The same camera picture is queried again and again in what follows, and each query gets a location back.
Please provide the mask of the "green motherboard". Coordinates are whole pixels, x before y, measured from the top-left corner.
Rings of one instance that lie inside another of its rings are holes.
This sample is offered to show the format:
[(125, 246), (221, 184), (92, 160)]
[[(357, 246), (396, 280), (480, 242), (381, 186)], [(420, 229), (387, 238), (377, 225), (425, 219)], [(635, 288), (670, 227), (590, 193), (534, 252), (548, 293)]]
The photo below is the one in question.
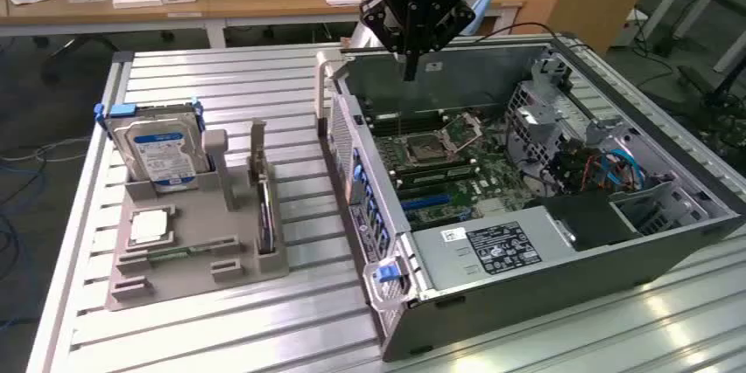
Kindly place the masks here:
[[(417, 134), (435, 134), (440, 141), (440, 129), (460, 115), (470, 113), (482, 124), (483, 135), (463, 149), (448, 151), (447, 162), (466, 161), (474, 171), (460, 176), (396, 176), (396, 168), (409, 165), (403, 140)], [(454, 112), (429, 111), (413, 115), (439, 116), (441, 123), (437, 131), (401, 136), (379, 137), (372, 135), (373, 144), (381, 158), (383, 167), (399, 202), (412, 198), (448, 194), (448, 204), (415, 211), (403, 211), (413, 231), (421, 231), (440, 225), (483, 218), (475, 204), (479, 200), (498, 197), (506, 204), (506, 212), (523, 209), (523, 205), (535, 197), (543, 197), (543, 189), (522, 173), (506, 153), (504, 139), (507, 124), (483, 107), (462, 108)]]

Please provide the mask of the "black RAM slot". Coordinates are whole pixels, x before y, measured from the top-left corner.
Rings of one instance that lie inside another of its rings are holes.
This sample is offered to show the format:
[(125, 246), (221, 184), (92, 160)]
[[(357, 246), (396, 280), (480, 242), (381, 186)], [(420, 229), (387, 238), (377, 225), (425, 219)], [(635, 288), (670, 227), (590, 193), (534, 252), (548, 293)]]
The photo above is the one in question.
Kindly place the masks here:
[(376, 115), (372, 118), (371, 124), (377, 125), (424, 125), (424, 126), (437, 126), (441, 123), (441, 118), (439, 116), (399, 116), (399, 115)]
[(445, 175), (445, 176), (460, 176), (463, 174), (470, 174), (474, 168), (468, 165), (460, 165), (444, 168), (412, 168), (396, 172), (397, 177), (404, 176), (431, 176), (431, 175)]
[(458, 168), (458, 167), (468, 167), (471, 163), (468, 160), (466, 161), (455, 161), (455, 162), (436, 162), (436, 163), (425, 163), (425, 164), (409, 164), (401, 165), (396, 168), (396, 171), (407, 171), (407, 170), (431, 170), (431, 169), (448, 169), (448, 168)]
[(411, 135), (416, 133), (425, 133), (437, 131), (440, 126), (383, 126), (383, 124), (376, 124), (371, 128), (371, 133), (373, 136), (388, 137), (399, 135)]

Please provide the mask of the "green graphics card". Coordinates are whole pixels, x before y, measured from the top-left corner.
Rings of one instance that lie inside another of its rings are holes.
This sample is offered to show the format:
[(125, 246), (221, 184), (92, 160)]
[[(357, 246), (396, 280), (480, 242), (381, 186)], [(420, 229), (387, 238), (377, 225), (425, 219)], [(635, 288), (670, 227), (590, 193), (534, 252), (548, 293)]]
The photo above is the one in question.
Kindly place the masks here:
[(253, 119), (249, 132), (248, 176), (259, 208), (257, 252), (265, 255), (276, 248), (276, 223), (273, 215), (272, 168), (265, 155), (265, 121)]

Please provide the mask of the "open black PC case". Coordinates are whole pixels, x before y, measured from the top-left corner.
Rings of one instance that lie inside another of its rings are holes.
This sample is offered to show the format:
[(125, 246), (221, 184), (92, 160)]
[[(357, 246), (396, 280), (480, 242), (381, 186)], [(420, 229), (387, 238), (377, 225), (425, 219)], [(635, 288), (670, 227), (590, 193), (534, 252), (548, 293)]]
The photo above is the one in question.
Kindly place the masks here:
[[(530, 67), (556, 52), (574, 69), (572, 95), (596, 116), (619, 115), (614, 136), (642, 169), (642, 189), (676, 182), (710, 219), (586, 250), (587, 256), (539, 278), (540, 296), (498, 301), (486, 291), (440, 293), (420, 267), (409, 223), (373, 144), (369, 120), (483, 107), (506, 123), (508, 101)], [(548, 36), (508, 36), (455, 44), (420, 61), (412, 81), (380, 48), (317, 54), (319, 137), (345, 235), (372, 310), (381, 357), (397, 361), (596, 298), (647, 285), (706, 246), (746, 226), (746, 183), (708, 153), (652, 99), (590, 51)], [(369, 224), (361, 165), (377, 215)], [(396, 263), (397, 281), (380, 283), (376, 268)]]

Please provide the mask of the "CPU socket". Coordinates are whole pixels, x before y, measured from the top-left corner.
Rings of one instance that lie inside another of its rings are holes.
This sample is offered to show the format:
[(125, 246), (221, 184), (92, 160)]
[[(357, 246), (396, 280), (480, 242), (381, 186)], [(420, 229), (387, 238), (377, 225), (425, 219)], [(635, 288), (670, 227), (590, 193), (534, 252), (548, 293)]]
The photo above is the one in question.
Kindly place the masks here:
[(448, 160), (447, 148), (435, 134), (407, 136), (403, 146), (411, 164), (431, 164)]

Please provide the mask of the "silver metal drive cage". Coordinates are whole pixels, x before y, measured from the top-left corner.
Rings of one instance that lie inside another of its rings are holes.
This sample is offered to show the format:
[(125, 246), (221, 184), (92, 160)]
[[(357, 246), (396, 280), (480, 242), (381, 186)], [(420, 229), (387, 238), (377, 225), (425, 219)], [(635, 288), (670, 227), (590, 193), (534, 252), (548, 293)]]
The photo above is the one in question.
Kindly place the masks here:
[(628, 127), (619, 115), (596, 116), (572, 95), (572, 67), (544, 53), (515, 88), (506, 111), (506, 153), (542, 195), (635, 192), (644, 176), (614, 136)]

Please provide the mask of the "silver CPU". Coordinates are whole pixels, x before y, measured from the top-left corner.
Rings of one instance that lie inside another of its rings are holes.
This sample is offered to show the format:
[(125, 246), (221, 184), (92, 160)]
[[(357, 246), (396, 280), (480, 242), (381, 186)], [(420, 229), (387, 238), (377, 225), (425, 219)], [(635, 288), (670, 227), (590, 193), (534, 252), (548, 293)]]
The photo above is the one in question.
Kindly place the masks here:
[(129, 240), (135, 244), (156, 241), (167, 232), (168, 213), (164, 210), (140, 211), (133, 215)]

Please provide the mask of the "grey power supply unit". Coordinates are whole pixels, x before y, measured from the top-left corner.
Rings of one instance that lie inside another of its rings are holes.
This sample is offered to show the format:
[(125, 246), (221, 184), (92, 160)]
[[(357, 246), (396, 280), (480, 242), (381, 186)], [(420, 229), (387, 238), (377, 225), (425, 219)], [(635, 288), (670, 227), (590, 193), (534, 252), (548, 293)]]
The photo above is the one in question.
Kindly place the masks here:
[(416, 231), (412, 242), (436, 291), (486, 291), (498, 301), (538, 298), (539, 275), (588, 254), (543, 206)]

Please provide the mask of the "grey parts rack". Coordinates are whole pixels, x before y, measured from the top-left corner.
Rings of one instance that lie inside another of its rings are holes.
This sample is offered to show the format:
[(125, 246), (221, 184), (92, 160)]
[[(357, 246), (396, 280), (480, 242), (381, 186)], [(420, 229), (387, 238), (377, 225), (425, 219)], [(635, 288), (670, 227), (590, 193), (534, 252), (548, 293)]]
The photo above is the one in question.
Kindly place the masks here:
[[(280, 223), (280, 203), (272, 168), (275, 252), (257, 252), (259, 208), (249, 184), (248, 163), (225, 165), (225, 131), (208, 130), (203, 146), (215, 170), (199, 174), (191, 190), (159, 193), (149, 182), (124, 185), (116, 229), (105, 309), (117, 311), (284, 277), (288, 254)], [(165, 234), (148, 243), (129, 240), (133, 215), (168, 213)], [(183, 259), (149, 261), (147, 252), (180, 246), (209, 245), (211, 253)]]

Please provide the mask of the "black air shroud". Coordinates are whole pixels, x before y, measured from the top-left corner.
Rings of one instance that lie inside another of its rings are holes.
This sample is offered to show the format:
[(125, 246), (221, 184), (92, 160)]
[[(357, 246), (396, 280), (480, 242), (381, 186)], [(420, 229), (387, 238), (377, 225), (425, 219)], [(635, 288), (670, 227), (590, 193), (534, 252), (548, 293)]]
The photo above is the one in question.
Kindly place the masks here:
[(576, 251), (614, 245), (640, 237), (626, 218), (612, 207), (608, 196), (599, 191), (572, 195), (535, 197), (523, 209), (543, 206), (570, 234)]

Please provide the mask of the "blue expansion slot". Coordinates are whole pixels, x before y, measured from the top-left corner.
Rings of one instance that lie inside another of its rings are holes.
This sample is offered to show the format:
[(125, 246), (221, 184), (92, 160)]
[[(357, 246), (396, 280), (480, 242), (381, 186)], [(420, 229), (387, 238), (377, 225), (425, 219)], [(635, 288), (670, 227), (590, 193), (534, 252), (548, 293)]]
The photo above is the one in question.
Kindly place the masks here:
[(400, 207), (404, 211), (415, 211), (428, 207), (448, 204), (451, 201), (451, 196), (448, 194), (436, 194), (432, 196), (412, 198), (400, 203)]

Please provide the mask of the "loose green RAM stick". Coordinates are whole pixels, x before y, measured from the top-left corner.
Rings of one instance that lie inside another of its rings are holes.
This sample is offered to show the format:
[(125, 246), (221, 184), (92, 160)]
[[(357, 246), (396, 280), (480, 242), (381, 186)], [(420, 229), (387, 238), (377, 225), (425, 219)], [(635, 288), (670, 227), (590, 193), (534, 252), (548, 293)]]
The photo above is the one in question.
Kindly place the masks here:
[(148, 251), (145, 258), (149, 261), (163, 261), (169, 259), (183, 259), (205, 253), (211, 253), (209, 245), (180, 246), (168, 249)]

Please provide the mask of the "black office chair base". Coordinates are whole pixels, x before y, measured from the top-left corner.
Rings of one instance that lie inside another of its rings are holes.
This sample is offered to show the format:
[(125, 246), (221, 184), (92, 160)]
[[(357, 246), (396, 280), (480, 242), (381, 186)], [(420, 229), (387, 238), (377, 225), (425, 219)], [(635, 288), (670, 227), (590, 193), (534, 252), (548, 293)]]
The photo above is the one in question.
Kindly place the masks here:
[(56, 73), (57, 64), (84, 45), (96, 43), (107, 48), (111, 53), (119, 52), (120, 49), (112, 41), (100, 34), (83, 34), (74, 36), (41, 62), (40, 76), (45, 86), (53, 86), (60, 81)]

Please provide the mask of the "grey disk bay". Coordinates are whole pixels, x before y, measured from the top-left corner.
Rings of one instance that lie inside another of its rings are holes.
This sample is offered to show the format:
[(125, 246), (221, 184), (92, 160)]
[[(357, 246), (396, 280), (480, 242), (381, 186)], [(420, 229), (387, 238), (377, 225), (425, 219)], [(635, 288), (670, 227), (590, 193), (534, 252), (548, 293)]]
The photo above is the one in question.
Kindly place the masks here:
[(616, 192), (610, 202), (643, 236), (710, 219), (704, 207), (674, 181), (635, 192)]

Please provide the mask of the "silver chipset heatsink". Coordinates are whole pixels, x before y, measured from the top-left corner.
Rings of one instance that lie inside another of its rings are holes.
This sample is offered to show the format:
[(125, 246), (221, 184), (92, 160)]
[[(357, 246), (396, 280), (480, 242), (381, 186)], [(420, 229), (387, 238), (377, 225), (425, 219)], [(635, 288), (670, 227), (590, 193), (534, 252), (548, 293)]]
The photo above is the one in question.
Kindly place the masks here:
[(479, 200), (475, 204), (475, 208), (483, 217), (503, 214), (507, 211), (506, 204), (498, 197)]

